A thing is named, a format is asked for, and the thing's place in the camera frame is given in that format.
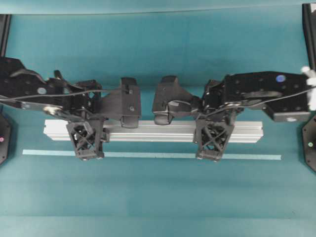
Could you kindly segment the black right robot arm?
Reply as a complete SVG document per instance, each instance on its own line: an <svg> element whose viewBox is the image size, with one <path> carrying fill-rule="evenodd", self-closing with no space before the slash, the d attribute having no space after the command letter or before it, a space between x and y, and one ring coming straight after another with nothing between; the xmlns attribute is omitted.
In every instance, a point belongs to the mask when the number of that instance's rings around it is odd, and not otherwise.
<svg viewBox="0 0 316 237"><path fill-rule="evenodd" d="M195 116L196 158L222 158L245 109L261 110L274 122L306 121L316 108L316 73L308 67L302 74L255 72L226 75L204 88Z"/></svg>

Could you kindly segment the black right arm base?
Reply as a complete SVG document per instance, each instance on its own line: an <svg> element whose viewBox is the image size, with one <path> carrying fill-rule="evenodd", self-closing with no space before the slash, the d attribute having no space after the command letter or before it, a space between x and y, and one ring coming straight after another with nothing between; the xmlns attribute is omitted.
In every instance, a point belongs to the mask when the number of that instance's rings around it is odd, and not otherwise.
<svg viewBox="0 0 316 237"><path fill-rule="evenodd" d="M302 128L304 158L307 166L316 171L316 116L313 116Z"/></svg>

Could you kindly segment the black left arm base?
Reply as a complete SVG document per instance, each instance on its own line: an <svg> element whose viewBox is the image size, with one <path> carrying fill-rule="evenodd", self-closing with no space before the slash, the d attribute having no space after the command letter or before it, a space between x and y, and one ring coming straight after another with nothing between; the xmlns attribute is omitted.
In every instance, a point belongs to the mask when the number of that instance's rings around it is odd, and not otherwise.
<svg viewBox="0 0 316 237"><path fill-rule="evenodd" d="M0 116L0 164L3 164L8 158L10 137L11 137L11 125L8 120Z"/></svg>

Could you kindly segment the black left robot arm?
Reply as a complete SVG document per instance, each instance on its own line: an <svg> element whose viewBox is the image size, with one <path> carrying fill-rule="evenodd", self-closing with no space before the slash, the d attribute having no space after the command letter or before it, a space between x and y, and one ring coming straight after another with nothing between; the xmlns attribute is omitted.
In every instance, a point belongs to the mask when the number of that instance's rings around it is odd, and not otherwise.
<svg viewBox="0 0 316 237"><path fill-rule="evenodd" d="M0 102L65 120L75 156L84 161L104 157L105 117L97 112L102 92L95 80L72 84L59 70L44 80L19 59L0 59Z"/></svg>

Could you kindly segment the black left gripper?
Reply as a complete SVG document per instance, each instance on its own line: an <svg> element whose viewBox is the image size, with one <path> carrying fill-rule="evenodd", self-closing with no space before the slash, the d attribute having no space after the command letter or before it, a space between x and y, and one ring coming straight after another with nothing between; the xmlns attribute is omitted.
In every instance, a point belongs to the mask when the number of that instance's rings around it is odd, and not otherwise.
<svg viewBox="0 0 316 237"><path fill-rule="evenodd" d="M46 107L46 113L69 121L66 128L75 156L81 160L104 158L106 118L98 113L98 108L102 94L109 91L94 79L71 84L59 70L55 70L54 77L46 82L54 90L48 93L53 104Z"/></svg>

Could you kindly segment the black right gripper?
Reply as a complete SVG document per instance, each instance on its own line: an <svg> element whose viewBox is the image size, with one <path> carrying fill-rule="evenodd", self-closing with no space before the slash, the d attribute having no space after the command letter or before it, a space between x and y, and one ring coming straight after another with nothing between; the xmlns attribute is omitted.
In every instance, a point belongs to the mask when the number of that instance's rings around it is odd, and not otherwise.
<svg viewBox="0 0 316 237"><path fill-rule="evenodd" d="M236 117L243 112L241 102L226 102L228 83L239 86L240 79L210 80L204 87L200 108L194 119L193 142L198 145L197 159L219 161L235 128Z"/></svg>

